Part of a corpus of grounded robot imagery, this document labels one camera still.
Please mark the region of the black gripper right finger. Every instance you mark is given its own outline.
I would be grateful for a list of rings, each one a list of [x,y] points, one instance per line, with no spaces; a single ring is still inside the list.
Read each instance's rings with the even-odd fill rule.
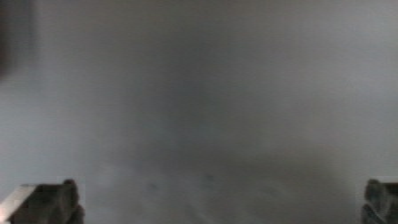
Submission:
[[[369,180],[361,224],[398,224],[398,183]]]

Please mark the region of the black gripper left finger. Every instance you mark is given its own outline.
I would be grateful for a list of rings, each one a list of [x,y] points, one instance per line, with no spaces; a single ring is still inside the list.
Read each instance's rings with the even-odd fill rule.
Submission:
[[[20,185],[0,202],[0,224],[84,224],[84,217],[74,179]]]

